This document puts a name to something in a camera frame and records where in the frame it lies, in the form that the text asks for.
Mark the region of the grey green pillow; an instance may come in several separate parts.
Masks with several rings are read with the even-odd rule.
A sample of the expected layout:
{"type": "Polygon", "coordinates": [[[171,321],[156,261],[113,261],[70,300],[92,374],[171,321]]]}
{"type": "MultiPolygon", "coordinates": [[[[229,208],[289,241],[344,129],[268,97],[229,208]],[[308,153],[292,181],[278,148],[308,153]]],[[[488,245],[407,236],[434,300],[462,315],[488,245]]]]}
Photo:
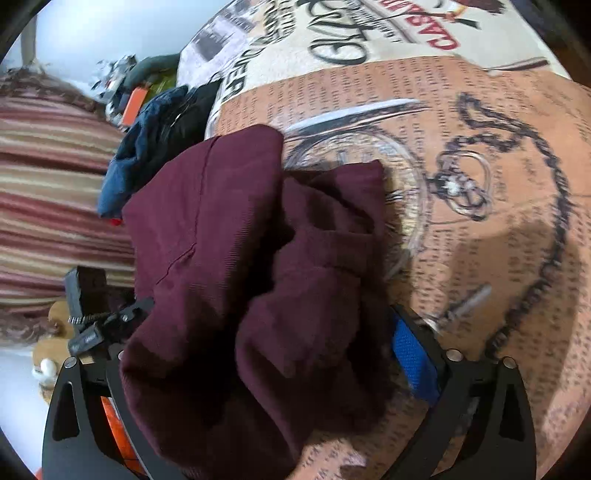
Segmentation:
{"type": "Polygon", "coordinates": [[[175,73],[180,60],[180,54],[146,57],[129,70],[123,81],[127,90],[133,90],[154,76],[175,73]]]}

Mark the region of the striped red gold curtain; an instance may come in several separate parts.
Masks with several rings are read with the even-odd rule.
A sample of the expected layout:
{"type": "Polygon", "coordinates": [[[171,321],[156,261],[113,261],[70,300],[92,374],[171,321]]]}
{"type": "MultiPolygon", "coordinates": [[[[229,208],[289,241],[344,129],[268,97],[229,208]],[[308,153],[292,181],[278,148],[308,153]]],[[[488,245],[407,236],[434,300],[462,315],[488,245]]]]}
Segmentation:
{"type": "Polygon", "coordinates": [[[98,216],[97,199],[121,133],[70,84],[28,69],[1,77],[1,344],[57,333],[50,307],[75,266],[130,287],[129,236],[98,216]]]}

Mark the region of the folded blue jeans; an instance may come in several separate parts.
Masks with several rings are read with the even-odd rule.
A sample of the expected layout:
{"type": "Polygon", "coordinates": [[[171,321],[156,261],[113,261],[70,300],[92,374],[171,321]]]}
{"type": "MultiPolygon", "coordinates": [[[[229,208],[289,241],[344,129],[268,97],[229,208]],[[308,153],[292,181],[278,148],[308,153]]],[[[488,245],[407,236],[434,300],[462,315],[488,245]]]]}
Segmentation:
{"type": "Polygon", "coordinates": [[[183,102],[188,87],[166,90],[143,106],[110,160],[97,200],[101,218],[120,218],[122,208],[139,188],[137,176],[154,153],[165,117],[183,102]]]}

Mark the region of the maroon button shirt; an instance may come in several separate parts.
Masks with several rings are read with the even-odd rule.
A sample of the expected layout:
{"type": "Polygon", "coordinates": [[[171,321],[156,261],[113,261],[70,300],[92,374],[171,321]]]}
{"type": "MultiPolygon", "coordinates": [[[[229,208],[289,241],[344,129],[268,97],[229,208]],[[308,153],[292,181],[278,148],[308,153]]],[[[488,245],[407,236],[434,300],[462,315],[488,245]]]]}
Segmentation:
{"type": "Polygon", "coordinates": [[[360,434],[392,386],[378,160],[287,172],[266,125],[165,164],[125,205],[154,305],[120,375],[134,420],[190,479],[283,479],[311,434],[360,434]]]}

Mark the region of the orange box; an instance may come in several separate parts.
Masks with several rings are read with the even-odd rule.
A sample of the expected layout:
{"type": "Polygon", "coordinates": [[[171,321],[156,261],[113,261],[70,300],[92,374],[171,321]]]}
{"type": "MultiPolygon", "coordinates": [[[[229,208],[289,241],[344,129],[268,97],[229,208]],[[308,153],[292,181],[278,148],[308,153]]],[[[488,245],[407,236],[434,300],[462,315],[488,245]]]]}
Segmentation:
{"type": "Polygon", "coordinates": [[[145,102],[148,89],[136,87],[130,94],[125,109],[122,114],[121,126],[130,127],[139,114],[139,111],[145,102]]]}

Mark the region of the green camouflage storage box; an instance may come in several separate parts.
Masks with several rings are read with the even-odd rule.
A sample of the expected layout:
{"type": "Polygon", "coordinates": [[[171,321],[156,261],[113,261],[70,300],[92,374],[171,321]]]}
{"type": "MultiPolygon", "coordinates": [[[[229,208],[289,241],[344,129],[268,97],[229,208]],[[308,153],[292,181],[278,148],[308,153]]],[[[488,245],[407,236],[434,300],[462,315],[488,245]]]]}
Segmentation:
{"type": "Polygon", "coordinates": [[[154,95],[162,93],[166,90],[172,89],[176,86],[176,74],[170,73],[161,75],[155,83],[150,87],[150,92],[154,95]]]}

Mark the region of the printed newspaper bedspread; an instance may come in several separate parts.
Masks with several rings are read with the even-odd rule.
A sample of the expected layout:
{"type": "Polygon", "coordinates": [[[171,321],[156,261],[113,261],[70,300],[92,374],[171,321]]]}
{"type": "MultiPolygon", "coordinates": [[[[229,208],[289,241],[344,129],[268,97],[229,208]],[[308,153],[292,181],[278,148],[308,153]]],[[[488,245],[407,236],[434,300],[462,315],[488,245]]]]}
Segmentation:
{"type": "Polygon", "coordinates": [[[545,478],[590,409],[590,91],[508,1],[235,1],[180,54],[219,79],[208,135],[283,132],[283,164],[382,162],[393,302],[444,347],[514,358],[545,478]]]}

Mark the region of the clutter pile of papers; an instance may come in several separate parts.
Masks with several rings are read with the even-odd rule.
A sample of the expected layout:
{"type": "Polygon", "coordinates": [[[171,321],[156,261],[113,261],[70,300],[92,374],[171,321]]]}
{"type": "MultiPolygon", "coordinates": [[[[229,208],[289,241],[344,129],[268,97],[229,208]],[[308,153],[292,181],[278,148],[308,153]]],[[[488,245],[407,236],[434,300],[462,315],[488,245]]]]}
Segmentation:
{"type": "Polygon", "coordinates": [[[116,127],[121,125],[123,117],[124,107],[121,107],[121,102],[127,101],[130,96],[124,81],[136,64],[134,55],[124,55],[116,61],[100,60],[90,82],[93,97],[104,106],[105,118],[116,127]]]}

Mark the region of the folded black garment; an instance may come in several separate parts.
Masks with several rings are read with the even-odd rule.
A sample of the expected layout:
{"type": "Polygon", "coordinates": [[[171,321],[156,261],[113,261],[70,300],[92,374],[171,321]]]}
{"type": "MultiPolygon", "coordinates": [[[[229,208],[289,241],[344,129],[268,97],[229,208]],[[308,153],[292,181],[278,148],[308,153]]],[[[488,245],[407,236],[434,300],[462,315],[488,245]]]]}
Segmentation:
{"type": "Polygon", "coordinates": [[[165,162],[204,139],[205,127],[221,80],[166,91],[167,104],[155,120],[149,160],[165,162]]]}

